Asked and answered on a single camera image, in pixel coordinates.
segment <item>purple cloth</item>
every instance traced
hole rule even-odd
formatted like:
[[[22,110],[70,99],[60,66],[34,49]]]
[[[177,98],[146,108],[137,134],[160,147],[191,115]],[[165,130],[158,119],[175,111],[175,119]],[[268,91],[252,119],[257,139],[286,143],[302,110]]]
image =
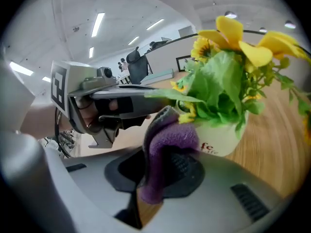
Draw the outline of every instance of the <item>purple cloth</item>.
[[[147,166],[147,180],[139,191],[142,200],[149,204],[162,201],[164,189],[164,173],[162,162],[162,149],[165,146],[177,146],[181,149],[197,149],[199,139],[192,124],[166,124],[154,137],[152,137],[147,151],[149,164]]]

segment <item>wooden table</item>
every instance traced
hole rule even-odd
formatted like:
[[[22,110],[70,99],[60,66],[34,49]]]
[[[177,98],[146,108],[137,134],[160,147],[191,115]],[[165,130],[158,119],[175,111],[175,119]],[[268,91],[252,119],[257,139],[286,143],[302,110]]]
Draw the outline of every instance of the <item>wooden table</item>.
[[[170,81],[179,80],[185,72],[175,77],[152,84],[156,88],[171,88]],[[278,82],[266,87],[263,98],[266,108],[259,116],[250,114],[245,133],[236,150],[226,158],[266,181],[282,197],[295,192],[303,183],[311,165],[311,147],[304,140],[302,117],[297,111],[297,101],[289,105],[287,91],[280,90]],[[142,144],[144,133],[151,120],[141,127],[120,131],[111,150]],[[82,155],[102,153],[110,150],[82,149]],[[150,206],[138,200],[139,213],[145,225],[160,205]]]

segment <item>ceiling light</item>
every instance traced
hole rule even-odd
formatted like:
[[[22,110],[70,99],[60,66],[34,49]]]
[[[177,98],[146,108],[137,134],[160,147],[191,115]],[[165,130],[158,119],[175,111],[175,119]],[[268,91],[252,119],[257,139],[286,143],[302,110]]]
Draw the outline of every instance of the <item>ceiling light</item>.
[[[161,19],[161,20],[157,21],[156,23],[152,24],[147,30],[150,30],[151,28],[153,28],[155,25],[159,24],[162,21],[164,21],[164,19]]]
[[[101,22],[103,20],[104,15],[105,15],[105,13],[97,14],[95,24],[94,24],[94,28],[93,28],[93,32],[92,32],[92,37],[95,37],[97,35],[99,26],[101,25]]]
[[[44,80],[44,81],[47,81],[47,82],[50,82],[50,83],[51,83],[51,79],[50,79],[50,78],[48,78],[48,77],[44,77],[42,80]]]
[[[264,27],[261,27],[261,28],[259,29],[259,32],[267,33],[268,30],[266,30]]]
[[[24,68],[24,67],[22,67],[22,66],[16,64],[16,63],[13,62],[13,61],[10,63],[10,67],[11,67],[14,71],[20,72],[20,73],[25,74],[25,75],[28,75],[28,76],[31,76],[31,75],[34,73],[33,71],[30,71],[30,70],[28,70],[28,69],[26,69],[26,68]]]
[[[227,12],[225,13],[225,17],[230,18],[230,19],[233,19],[233,18],[236,18],[237,15],[236,15],[235,13],[231,12],[231,11],[227,11]]]
[[[139,36],[136,36],[130,43],[129,45],[131,45],[134,41],[136,41],[139,38]]]
[[[293,24],[291,21],[287,20],[285,22],[285,25],[284,25],[286,28],[290,28],[290,29],[295,29],[296,28],[296,25]]]
[[[94,47],[89,49],[89,53],[88,53],[89,58],[93,57],[93,51],[94,51]]]

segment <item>purple towel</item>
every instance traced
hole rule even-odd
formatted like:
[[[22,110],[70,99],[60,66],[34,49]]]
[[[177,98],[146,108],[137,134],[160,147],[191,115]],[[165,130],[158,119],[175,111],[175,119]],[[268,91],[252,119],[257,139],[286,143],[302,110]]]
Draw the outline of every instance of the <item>purple towel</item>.
[[[145,140],[146,175],[139,196],[146,203],[157,204],[162,201],[164,173],[162,149],[177,146],[181,149],[197,149],[199,139],[192,124],[178,124],[178,113],[170,106],[159,112],[150,124]]]

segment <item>robotic arm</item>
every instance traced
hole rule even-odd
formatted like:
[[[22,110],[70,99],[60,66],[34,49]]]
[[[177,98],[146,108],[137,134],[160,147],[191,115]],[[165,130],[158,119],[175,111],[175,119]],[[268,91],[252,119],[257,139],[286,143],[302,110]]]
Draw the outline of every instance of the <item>robotic arm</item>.
[[[143,85],[119,85],[108,67],[96,69],[63,61],[52,64],[51,100],[75,131],[93,136],[95,144],[90,148],[111,148],[119,129],[140,126],[147,115],[170,104],[168,99],[145,98],[145,93],[153,89]],[[89,125],[84,123],[77,106],[76,98],[81,97],[94,102],[99,112]],[[118,101],[119,108],[111,112],[108,104],[113,99]]]

